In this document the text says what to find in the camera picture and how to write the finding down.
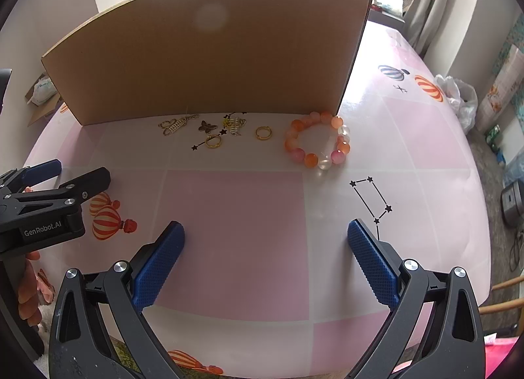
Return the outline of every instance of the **blue rubber gripper pad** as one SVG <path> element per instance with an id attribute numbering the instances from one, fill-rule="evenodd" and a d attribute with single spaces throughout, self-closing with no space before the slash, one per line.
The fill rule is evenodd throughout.
<path id="1" fill-rule="evenodd" d="M 377 300 L 391 310 L 395 309 L 400 301 L 397 275 L 371 241 L 368 231 L 357 220 L 349 223 L 347 242 Z"/>
<path id="2" fill-rule="evenodd" d="M 57 177 L 62 172 L 62 164 L 58 159 L 49 160 L 49 162 L 35 165 L 24 172 L 22 184 L 26 187 L 32 187 L 36 184 Z"/>
<path id="3" fill-rule="evenodd" d="M 155 303 L 184 247 L 184 227 L 175 222 L 158 239 L 157 248 L 135 277 L 132 302 L 139 312 Z"/>

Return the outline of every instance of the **human hand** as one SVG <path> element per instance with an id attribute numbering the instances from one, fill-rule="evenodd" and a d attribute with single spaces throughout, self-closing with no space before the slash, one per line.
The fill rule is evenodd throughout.
<path id="1" fill-rule="evenodd" d="M 30 326 L 36 326 L 42 321 L 42 314 L 38 309 L 38 282 L 31 264 L 31 261 L 39 259 L 38 251 L 26 254 L 26 269 L 18 286 L 18 313 Z"/>

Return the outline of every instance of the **jewelry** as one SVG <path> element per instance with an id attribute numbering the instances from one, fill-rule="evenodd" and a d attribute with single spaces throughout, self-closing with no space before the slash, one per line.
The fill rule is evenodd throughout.
<path id="1" fill-rule="evenodd" d="M 238 132 L 242 126 L 246 124 L 245 119 L 241 119 L 240 117 L 227 117 L 224 119 L 224 126 L 229 128 L 231 135 L 240 135 Z"/>
<path id="2" fill-rule="evenodd" d="M 206 121 L 202 121 L 202 126 L 198 127 L 199 131 L 205 131 L 206 134 L 209 134 L 214 129 L 218 128 L 218 125 L 211 125 L 210 123 L 207 123 Z"/>
<path id="3" fill-rule="evenodd" d="M 308 153 L 298 146 L 298 135 L 304 129 L 311 125 L 323 123 L 331 125 L 338 131 L 336 138 L 335 150 L 329 156 L 322 154 L 321 159 L 314 154 Z M 349 146 L 349 126 L 344 125 L 344 120 L 338 116 L 331 116 L 329 112 L 311 112 L 302 119 L 295 119 L 291 123 L 291 129 L 286 132 L 286 140 L 284 141 L 284 148 L 291 155 L 291 159 L 296 163 L 304 163 L 306 168 L 315 168 L 318 166 L 321 170 L 328 170 L 334 163 L 338 165 L 346 159 L 351 147 Z"/>
<path id="4" fill-rule="evenodd" d="M 258 131 L 260 130 L 266 130 L 269 132 L 269 134 L 265 137 L 261 136 Z M 257 136 L 258 139 L 261 139 L 262 141 L 266 140 L 266 139 L 270 139 L 271 136 L 273 135 L 273 131 L 271 130 L 271 128 L 269 128 L 269 126 L 259 126 L 257 128 L 257 130 L 255 131 L 255 135 Z"/>
<path id="5" fill-rule="evenodd" d="M 216 144 L 209 144 L 209 141 L 211 141 L 213 138 L 218 138 L 218 143 L 216 143 Z M 206 139 L 205 139 L 205 144 L 210 149 L 216 149 L 217 147 L 220 147 L 220 145 L 222 144 L 222 137 L 220 135 L 217 135 L 217 134 L 208 135 L 206 137 Z"/>
<path id="6" fill-rule="evenodd" d="M 163 134 L 165 136 L 171 135 L 179 128 L 182 128 L 183 126 L 186 126 L 189 119 L 196 119 L 198 118 L 198 114 L 192 114 L 191 116 L 184 116 L 180 119 L 172 119 L 170 121 L 163 121 L 162 123 L 159 123 L 158 126 L 160 128 L 163 128 L 164 132 Z"/>

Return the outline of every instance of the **butterfly charm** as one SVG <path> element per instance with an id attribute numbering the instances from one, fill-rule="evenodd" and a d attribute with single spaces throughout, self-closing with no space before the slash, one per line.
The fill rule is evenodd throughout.
<path id="1" fill-rule="evenodd" d="M 206 134 L 209 134 L 215 128 L 218 128 L 217 125 L 211 125 L 210 123 L 207 123 L 206 121 L 202 121 L 202 126 L 199 126 L 198 130 L 205 131 Z"/>

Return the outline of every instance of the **pink cloth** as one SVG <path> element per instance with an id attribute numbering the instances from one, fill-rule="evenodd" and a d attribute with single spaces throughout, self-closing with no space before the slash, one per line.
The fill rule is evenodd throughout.
<path id="1" fill-rule="evenodd" d="M 495 371 L 498 365 L 501 364 L 502 360 L 506 358 L 518 339 L 519 338 L 497 338 L 493 344 L 486 345 L 486 379 Z M 393 372 L 398 372 L 409 365 L 411 365 L 411 361 L 399 364 Z"/>

